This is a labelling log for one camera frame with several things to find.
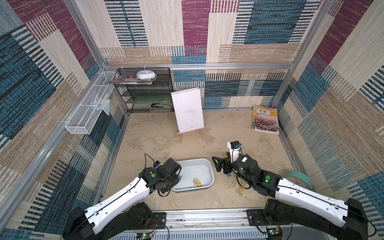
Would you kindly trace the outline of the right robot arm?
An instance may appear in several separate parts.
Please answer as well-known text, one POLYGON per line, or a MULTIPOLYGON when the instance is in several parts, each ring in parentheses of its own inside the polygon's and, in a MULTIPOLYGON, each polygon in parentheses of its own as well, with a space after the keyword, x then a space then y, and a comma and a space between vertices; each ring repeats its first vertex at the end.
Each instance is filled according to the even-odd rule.
POLYGON ((269 197, 263 210, 266 222, 297 223, 322 231, 338 240, 366 240, 369 220, 358 200, 329 198, 302 188, 282 176, 259 167, 249 155, 237 160, 212 158, 217 172, 234 173, 250 189, 269 197))

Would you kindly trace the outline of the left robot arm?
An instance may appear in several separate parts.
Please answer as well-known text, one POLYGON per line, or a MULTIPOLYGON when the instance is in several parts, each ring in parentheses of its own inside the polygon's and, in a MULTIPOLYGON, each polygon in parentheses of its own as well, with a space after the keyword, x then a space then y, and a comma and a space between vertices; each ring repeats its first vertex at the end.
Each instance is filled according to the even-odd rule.
POLYGON ((153 192, 166 196, 180 181, 181 165, 168 159, 144 168, 134 180, 106 200, 85 210, 72 210, 64 227, 65 240, 108 240, 126 230, 156 226, 154 213, 142 200, 153 192))

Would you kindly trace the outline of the white plastic storage box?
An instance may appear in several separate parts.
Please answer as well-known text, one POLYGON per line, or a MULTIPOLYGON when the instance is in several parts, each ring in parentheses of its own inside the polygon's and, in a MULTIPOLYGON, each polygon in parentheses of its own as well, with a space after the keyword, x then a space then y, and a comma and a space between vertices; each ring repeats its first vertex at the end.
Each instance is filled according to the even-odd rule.
POLYGON ((182 176, 181 181, 172 188, 175 193, 202 190, 210 188, 215 181, 212 164, 207 159, 192 159, 178 161, 182 166, 179 176, 182 176), (194 186, 193 179, 198 178, 203 184, 202 187, 194 186))

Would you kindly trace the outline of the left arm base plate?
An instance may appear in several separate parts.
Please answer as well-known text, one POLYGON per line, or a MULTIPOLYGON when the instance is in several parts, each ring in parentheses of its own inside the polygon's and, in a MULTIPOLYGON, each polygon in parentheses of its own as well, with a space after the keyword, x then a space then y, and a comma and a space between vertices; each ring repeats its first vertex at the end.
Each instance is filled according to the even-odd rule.
POLYGON ((166 212, 155 212, 152 215, 152 218, 149 222, 149 225, 146 227, 148 230, 153 230, 153 229, 160 229, 163 230, 165 229, 167 221, 167 213, 166 212))

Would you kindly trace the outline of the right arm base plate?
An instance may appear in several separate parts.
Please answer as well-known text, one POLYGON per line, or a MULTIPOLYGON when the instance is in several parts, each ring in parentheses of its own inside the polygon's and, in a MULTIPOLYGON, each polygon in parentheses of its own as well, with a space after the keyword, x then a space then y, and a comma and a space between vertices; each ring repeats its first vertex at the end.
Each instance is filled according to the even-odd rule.
POLYGON ((290 222, 275 221, 272 217, 265 217, 263 214, 263 209, 248 209, 246 210, 247 219, 250 226, 277 226, 290 225, 290 222))

